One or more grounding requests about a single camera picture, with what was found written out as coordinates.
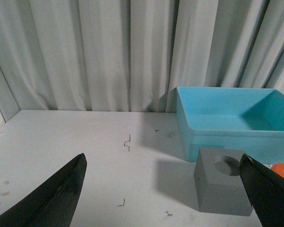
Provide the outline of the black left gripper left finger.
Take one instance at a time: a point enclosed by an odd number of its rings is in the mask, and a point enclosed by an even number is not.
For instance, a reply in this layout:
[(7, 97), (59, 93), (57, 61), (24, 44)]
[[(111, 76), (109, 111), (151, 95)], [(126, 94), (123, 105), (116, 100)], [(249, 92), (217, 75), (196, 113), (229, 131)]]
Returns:
[(68, 227), (76, 210), (87, 160), (79, 154), (0, 215), (0, 227)]

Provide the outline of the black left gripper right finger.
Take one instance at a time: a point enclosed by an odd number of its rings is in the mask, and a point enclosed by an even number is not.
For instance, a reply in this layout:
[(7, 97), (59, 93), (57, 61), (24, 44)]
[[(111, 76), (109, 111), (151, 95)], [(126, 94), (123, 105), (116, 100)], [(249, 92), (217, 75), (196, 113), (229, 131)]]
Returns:
[(284, 178), (247, 154), (240, 160), (240, 178), (263, 227), (284, 227)]

